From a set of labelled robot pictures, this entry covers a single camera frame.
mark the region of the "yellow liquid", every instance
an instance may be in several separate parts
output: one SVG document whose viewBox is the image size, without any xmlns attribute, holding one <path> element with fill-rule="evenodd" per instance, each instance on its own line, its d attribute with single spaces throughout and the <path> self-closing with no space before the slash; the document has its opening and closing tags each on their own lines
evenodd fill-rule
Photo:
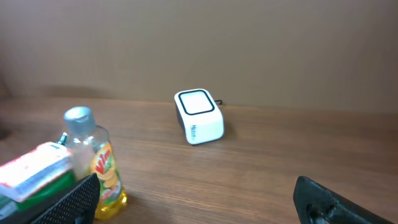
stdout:
<svg viewBox="0 0 398 224">
<path fill-rule="evenodd" d="M 102 205 L 98 203 L 97 209 L 95 210 L 95 218 L 98 219 L 109 219 L 113 215 L 117 214 L 119 210 L 127 205 L 127 195 L 124 189 L 120 193 L 119 198 L 110 205 Z"/>
</svg>

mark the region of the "transparent bottle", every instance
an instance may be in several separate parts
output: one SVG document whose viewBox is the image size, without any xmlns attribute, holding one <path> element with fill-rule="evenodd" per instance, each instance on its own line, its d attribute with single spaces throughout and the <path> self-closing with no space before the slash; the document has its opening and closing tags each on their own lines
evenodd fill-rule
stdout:
<svg viewBox="0 0 398 224">
<path fill-rule="evenodd" d="M 96 173 L 101 184 L 95 218 L 108 219 L 127 203 L 119 169 L 106 129 L 95 124 L 91 110 L 85 106 L 69 109 L 63 116 L 70 131 L 67 148 L 72 151 L 76 179 Z"/>
</svg>

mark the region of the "bottle label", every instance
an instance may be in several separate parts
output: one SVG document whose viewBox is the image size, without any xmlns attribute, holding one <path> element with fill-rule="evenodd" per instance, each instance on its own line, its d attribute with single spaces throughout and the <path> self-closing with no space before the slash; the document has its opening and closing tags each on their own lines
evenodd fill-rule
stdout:
<svg viewBox="0 0 398 224">
<path fill-rule="evenodd" d="M 110 143 L 96 153 L 90 168 L 91 173 L 97 174 L 101 185 L 99 203 L 109 205 L 115 202 L 122 192 L 122 183 Z"/>
</svg>

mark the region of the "wood grain surface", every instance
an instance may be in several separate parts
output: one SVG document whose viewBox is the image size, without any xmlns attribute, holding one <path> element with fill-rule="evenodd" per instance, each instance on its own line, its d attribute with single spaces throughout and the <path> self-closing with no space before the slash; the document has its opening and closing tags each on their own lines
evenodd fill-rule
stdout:
<svg viewBox="0 0 398 224">
<path fill-rule="evenodd" d="M 0 162 L 55 141 L 78 105 L 109 130 L 129 195 L 98 223 L 298 223 L 300 175 L 398 222 L 398 114 L 223 106 L 225 136 L 190 146 L 171 103 L 21 98 L 0 103 Z"/>
</svg>

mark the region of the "wall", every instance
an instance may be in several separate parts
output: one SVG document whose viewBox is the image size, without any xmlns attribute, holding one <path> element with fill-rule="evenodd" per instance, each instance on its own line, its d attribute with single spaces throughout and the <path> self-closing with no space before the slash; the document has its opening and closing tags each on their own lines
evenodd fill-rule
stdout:
<svg viewBox="0 0 398 224">
<path fill-rule="evenodd" d="M 398 111 L 396 0 L 2 0 L 13 95 Z"/>
</svg>

